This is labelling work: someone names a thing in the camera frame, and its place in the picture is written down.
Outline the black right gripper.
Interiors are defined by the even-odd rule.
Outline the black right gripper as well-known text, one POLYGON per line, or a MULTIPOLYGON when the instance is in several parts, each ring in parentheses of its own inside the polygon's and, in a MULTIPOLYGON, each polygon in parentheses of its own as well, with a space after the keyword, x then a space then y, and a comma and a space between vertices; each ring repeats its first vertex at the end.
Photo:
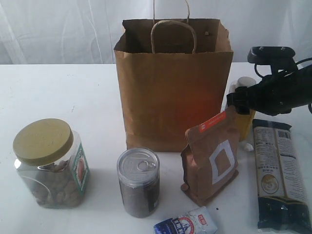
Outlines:
POLYGON ((226 95, 227 107, 240 115, 258 111, 270 116, 289 114, 293 108, 308 106, 312 110, 312 66, 289 75, 271 75, 257 85, 239 86, 226 95))

